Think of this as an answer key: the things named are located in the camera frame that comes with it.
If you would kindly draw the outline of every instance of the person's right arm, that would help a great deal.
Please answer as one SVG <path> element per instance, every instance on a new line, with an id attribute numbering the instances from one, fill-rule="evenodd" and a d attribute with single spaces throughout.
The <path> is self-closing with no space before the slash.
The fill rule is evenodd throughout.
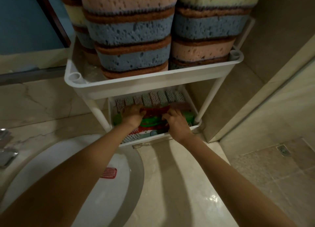
<path id="1" fill-rule="evenodd" d="M 195 136 L 179 110 L 170 109 L 163 118 L 171 136 L 198 161 L 240 227 L 296 227 L 270 199 Z"/>

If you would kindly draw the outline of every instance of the person's hand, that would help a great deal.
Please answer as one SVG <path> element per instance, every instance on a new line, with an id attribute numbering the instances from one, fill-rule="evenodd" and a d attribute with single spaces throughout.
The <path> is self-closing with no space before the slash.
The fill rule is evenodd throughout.
<path id="1" fill-rule="evenodd" d="M 136 129 L 140 125 L 142 118 L 146 114 L 146 111 L 140 112 L 141 108 L 143 108 L 142 104 L 134 104 L 125 107 L 125 109 L 121 113 L 121 116 L 123 118 L 122 124 L 129 125 L 132 130 Z"/>
<path id="2" fill-rule="evenodd" d="M 180 110 L 170 108 L 166 114 L 162 115 L 162 120 L 167 120 L 169 124 L 168 132 L 175 141 L 181 143 L 186 138 L 193 136 L 193 133 Z"/>

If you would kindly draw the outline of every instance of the shelf post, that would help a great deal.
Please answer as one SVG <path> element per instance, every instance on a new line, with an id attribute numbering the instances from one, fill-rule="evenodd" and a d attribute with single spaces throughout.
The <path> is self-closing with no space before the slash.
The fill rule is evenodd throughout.
<path id="1" fill-rule="evenodd" d="M 106 117 L 102 113 L 102 110 L 95 102 L 95 100 L 86 99 L 86 98 L 83 98 L 83 100 L 86 103 L 86 105 L 89 107 L 91 112 L 94 114 L 94 116 L 97 118 L 97 120 L 100 122 L 102 127 L 105 129 L 105 131 L 109 132 L 112 128 L 109 125 L 108 121 L 106 120 Z"/>
<path id="2" fill-rule="evenodd" d="M 208 106 L 210 105 L 211 101 L 213 100 L 213 98 L 215 97 L 215 94 L 218 92 L 218 89 L 221 87 L 224 79 L 226 78 L 226 76 L 217 78 L 215 83 L 213 84 L 211 90 L 209 91 L 208 96 L 206 97 L 206 100 L 203 102 L 198 115 L 195 118 L 195 123 L 199 123 L 199 121 L 201 120 L 202 116 L 204 115 L 204 113 L 206 112 Z"/>

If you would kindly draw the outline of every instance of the person's left hand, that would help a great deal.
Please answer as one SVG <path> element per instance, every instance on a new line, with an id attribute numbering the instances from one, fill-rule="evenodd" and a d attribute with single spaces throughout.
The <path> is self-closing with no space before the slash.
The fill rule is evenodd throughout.
<path id="1" fill-rule="evenodd" d="M 140 112 L 141 108 L 143 108 L 142 104 L 133 104 L 125 107 L 121 113 L 121 116 L 123 117 L 122 124 L 128 124 L 133 130 L 136 129 L 146 114 L 146 111 Z"/>

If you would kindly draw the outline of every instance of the dark wooden frame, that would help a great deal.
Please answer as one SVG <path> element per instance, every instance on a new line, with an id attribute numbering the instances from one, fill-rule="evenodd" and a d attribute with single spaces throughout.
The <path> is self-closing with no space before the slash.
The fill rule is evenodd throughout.
<path id="1" fill-rule="evenodd" d="M 46 15 L 48 21 L 52 25 L 53 29 L 55 30 L 57 36 L 59 37 L 60 41 L 64 45 L 64 47 L 69 47 L 71 41 L 65 32 L 64 28 L 62 27 L 53 7 L 49 3 L 49 0 L 36 0 L 40 5 L 41 9 L 43 10 L 44 14 Z"/>

